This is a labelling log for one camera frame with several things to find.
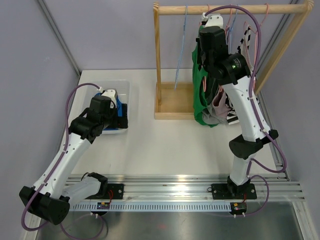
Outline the pink tank top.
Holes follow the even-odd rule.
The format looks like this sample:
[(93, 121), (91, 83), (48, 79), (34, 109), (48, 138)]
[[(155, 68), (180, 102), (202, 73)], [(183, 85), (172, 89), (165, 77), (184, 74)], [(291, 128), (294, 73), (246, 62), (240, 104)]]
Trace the pink tank top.
[(212, 107), (217, 117), (226, 119), (231, 110), (226, 105), (227, 95), (224, 89), (220, 86), (212, 101)]

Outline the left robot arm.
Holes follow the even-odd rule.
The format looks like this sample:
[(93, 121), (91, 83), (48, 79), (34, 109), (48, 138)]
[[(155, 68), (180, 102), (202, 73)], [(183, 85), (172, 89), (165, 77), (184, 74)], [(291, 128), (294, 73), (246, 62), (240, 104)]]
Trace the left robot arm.
[(118, 98), (96, 94), (89, 107), (68, 128), (68, 141), (33, 186), (23, 186), (19, 197), (27, 211), (53, 225), (60, 224), (71, 207), (87, 198), (112, 195), (107, 177), (89, 173), (81, 182), (64, 188), (79, 159), (103, 132), (128, 128), (128, 105)]

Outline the black white striped tank top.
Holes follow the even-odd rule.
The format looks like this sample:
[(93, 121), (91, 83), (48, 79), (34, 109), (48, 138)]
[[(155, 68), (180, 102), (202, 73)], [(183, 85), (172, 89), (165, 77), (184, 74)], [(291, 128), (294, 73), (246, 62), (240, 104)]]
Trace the black white striped tank top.
[[(250, 60), (250, 55), (249, 55), (249, 48), (250, 48), (250, 40), (251, 40), (251, 26), (248, 23), (244, 23), (244, 33), (243, 37), (240, 40), (240, 44), (237, 47), (237, 52), (239, 54), (242, 54), (245, 57), (245, 60), (247, 62), (247, 65), (250, 69), (250, 72), (253, 71), (253, 65)], [(234, 109), (234, 106), (229, 98), (229, 96), (226, 94), (226, 100), (225, 100), (225, 105), (227, 108), (229, 108), (229, 111), (226, 116), (227, 124), (228, 125), (233, 125), (239, 122), (237, 113)]]

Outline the blue tank top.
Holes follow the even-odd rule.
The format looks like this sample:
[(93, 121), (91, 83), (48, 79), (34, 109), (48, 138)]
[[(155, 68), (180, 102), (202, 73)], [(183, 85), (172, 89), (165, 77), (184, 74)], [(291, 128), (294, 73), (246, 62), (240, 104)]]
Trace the blue tank top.
[(116, 107), (117, 107), (117, 114), (115, 121), (105, 128), (102, 131), (102, 134), (104, 135), (111, 135), (111, 134), (120, 134), (124, 133), (128, 127), (129, 127), (129, 120), (128, 120), (128, 104), (121, 102), (121, 100), (118, 97), (118, 92), (116, 89), (107, 89), (104, 90), (102, 93), (98, 92), (95, 94), (96, 96), (106, 96), (110, 97), (112, 100), (116, 101)]

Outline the grey tank top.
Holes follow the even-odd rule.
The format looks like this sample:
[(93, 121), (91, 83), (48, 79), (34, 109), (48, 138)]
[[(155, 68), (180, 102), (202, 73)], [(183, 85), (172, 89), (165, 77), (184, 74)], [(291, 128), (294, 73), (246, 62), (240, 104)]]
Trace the grey tank top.
[(207, 124), (227, 123), (227, 119), (216, 116), (212, 106), (213, 99), (219, 88), (220, 86), (215, 82), (215, 80), (209, 79), (208, 77), (206, 78), (206, 92), (204, 93), (204, 98), (207, 102), (207, 108), (202, 111), (202, 119)]

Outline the green tank top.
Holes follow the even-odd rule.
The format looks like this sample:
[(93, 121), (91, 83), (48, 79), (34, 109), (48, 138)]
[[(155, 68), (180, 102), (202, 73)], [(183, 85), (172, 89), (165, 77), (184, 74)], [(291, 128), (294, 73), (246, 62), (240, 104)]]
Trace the green tank top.
[(202, 68), (198, 63), (198, 57), (200, 56), (200, 40), (196, 38), (195, 48), (191, 54), (192, 58), (192, 84), (193, 84), (193, 117), (196, 122), (202, 126), (209, 126), (213, 128), (218, 124), (209, 124), (205, 123), (203, 120), (203, 110), (208, 106), (207, 101), (205, 100), (205, 92), (203, 90), (203, 77), (207, 77), (208, 73)]

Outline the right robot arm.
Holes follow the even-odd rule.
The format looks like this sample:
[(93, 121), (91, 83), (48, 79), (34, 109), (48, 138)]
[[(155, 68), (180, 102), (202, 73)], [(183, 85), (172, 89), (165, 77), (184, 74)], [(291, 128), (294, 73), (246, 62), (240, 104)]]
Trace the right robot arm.
[(250, 85), (251, 71), (245, 57), (240, 53), (228, 52), (225, 31), (219, 26), (203, 27), (199, 30), (197, 43), (198, 63), (230, 98), (242, 131), (229, 142), (234, 155), (232, 170), (226, 183), (212, 185), (213, 197), (249, 197), (253, 188), (247, 173), (250, 159), (279, 134), (270, 129), (264, 120)]

